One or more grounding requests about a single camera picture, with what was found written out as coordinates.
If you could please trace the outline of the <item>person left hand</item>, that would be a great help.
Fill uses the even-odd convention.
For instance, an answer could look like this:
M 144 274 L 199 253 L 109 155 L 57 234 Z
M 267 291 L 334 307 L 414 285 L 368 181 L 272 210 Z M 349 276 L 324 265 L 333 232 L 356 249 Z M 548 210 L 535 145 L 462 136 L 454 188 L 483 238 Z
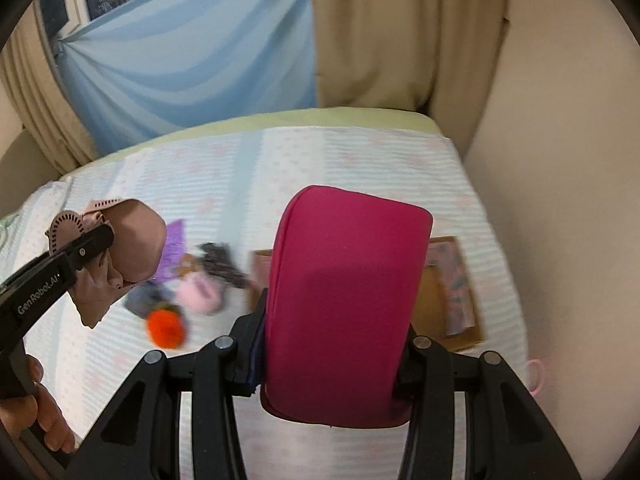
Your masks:
M 9 436 L 17 440 L 35 422 L 44 432 L 44 444 L 53 452 L 75 451 L 75 435 L 49 390 L 41 383 L 43 368 L 33 356 L 27 357 L 29 374 L 36 393 L 33 396 L 1 401 L 1 421 Z

